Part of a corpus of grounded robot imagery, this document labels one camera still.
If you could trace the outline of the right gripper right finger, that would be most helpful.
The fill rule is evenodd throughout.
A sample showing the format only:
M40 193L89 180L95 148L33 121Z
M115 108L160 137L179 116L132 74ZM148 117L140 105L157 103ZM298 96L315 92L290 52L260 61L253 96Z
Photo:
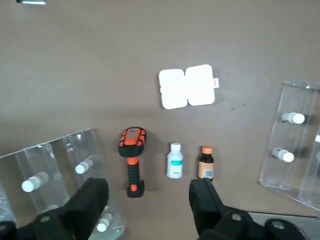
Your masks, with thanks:
M271 218L263 225L249 212L226 206L208 178L193 179L189 204L199 240L307 240L304 231L290 221Z

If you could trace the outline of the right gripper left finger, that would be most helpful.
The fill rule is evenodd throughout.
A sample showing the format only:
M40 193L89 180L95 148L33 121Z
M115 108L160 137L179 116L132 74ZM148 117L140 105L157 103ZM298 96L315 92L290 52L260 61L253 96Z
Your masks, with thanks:
M104 178L89 178L61 207L39 214L18 228L13 221L0 223L2 240L87 240L109 201Z

